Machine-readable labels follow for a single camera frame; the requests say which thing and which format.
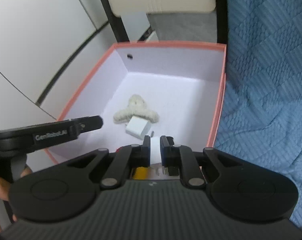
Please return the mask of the pink cardboard box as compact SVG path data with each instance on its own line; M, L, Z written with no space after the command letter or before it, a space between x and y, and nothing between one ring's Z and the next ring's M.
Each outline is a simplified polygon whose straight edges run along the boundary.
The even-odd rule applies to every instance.
M195 151L214 145L225 94L226 46L164 41L114 44L92 68L62 110L59 120L99 115L103 127L53 146L55 164L97 148L116 151L139 140L115 124L114 114L140 95L159 122L154 138L171 136Z

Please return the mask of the white fluffy hair clip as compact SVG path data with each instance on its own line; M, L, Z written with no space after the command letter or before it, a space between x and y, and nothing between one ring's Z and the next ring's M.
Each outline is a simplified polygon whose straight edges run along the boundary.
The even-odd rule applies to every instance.
M126 108L114 114L113 122L115 124L130 122L133 116L148 120L152 124L159 122L158 113L149 109L145 100L138 94L134 94L129 98Z

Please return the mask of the yellow utility knife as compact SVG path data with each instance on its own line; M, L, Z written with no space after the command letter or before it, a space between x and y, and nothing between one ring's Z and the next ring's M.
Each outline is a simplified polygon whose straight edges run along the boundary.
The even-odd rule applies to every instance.
M134 180L146 180L148 178L148 168L146 167L134 168L131 178Z

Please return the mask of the blue textured chair cover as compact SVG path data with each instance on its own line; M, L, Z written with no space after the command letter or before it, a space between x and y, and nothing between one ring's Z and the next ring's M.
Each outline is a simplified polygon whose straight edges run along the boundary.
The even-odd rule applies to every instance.
M227 0L226 89L215 146L297 186L302 229L302 0Z

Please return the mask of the white charger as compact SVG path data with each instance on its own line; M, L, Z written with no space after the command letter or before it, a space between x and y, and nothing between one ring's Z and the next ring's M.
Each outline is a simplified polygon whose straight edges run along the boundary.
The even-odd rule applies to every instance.
M162 163L160 137L150 139L150 165Z
M144 139L144 136L147 135L151 128L151 122L149 120L132 116L130 121L126 126L126 133L137 138Z

